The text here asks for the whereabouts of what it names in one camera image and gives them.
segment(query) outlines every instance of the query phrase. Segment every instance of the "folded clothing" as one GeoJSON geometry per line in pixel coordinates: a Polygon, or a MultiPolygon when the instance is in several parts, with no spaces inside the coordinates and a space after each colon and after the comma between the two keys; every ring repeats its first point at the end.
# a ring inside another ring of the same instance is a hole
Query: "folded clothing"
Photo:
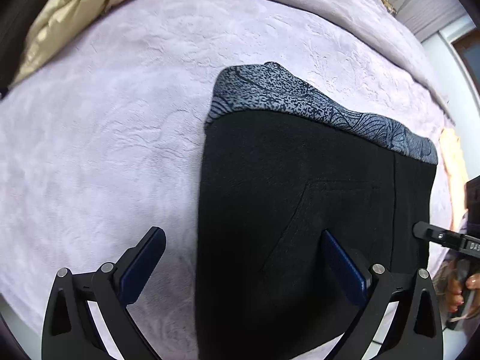
{"type": "MultiPolygon", "coordinates": [[[[300,89],[290,77],[280,88],[260,75],[273,104],[300,89]]],[[[249,93],[236,95],[245,101],[249,93]]],[[[291,359],[344,333],[358,310],[319,252],[322,231],[369,264],[426,268],[428,244],[412,227],[429,221],[435,172],[433,163],[285,109],[210,120],[198,211],[200,358],[291,359]]]]}
{"type": "Polygon", "coordinates": [[[437,164],[437,151],[428,138],[412,133],[385,116],[351,111],[276,62],[224,69],[213,89],[206,124],[222,115],[245,110],[285,112],[327,123],[408,157],[437,164]]]}

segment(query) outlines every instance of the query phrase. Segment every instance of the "patterned waistband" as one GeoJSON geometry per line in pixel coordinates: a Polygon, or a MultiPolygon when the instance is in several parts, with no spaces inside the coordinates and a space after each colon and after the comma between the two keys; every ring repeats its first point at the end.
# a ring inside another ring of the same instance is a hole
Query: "patterned waistband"
{"type": "Polygon", "coordinates": [[[419,137],[388,117],[346,109],[276,62],[224,69],[214,86],[206,126],[222,115],[248,110],[305,117],[407,157],[438,163],[437,151],[428,138],[419,137]]]}

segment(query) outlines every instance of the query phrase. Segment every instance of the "fingernail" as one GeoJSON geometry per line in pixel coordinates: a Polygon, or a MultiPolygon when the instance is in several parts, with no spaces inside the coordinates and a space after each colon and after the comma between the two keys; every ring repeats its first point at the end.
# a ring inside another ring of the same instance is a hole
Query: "fingernail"
{"type": "Polygon", "coordinates": [[[469,278],[469,280],[466,281],[467,288],[472,290],[476,282],[477,280],[475,280],[473,277],[469,278]]]}

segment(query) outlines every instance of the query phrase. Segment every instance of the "blue gripper pad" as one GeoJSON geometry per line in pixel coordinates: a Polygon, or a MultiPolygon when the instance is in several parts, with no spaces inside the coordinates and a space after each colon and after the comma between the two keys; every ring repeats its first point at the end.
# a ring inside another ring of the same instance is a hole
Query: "blue gripper pad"
{"type": "Polygon", "coordinates": [[[347,299],[355,306],[363,307],[368,301],[368,285],[360,269],[328,230],[322,232],[320,243],[322,254],[347,299]]]}
{"type": "Polygon", "coordinates": [[[144,245],[131,248],[136,256],[125,270],[118,285],[118,300],[126,307],[135,303],[157,266],[167,244],[165,232],[156,227],[144,245]]]}

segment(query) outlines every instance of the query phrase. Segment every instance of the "textured fleece blanket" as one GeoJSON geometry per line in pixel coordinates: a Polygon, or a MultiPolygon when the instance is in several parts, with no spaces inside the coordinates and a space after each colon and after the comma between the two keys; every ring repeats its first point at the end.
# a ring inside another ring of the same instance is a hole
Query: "textured fleece blanket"
{"type": "Polygon", "coordinates": [[[312,12],[345,28],[392,63],[409,72],[425,86],[451,118],[438,79],[422,45],[403,25],[388,14],[380,0],[273,0],[312,12]]]}
{"type": "MultiPolygon", "coordinates": [[[[156,225],[166,252],[129,311],[164,360],[197,358],[203,126],[220,71],[267,61],[344,107],[398,120],[439,150],[449,123],[429,91],[312,12],[270,0],[131,0],[0,103],[0,292],[30,327],[41,333],[57,269],[96,270],[156,225]]],[[[441,157],[430,212],[433,224],[449,226],[441,157]]],[[[430,251],[433,272],[441,249],[430,251]]],[[[323,359],[331,345],[299,359],[323,359]]]]}

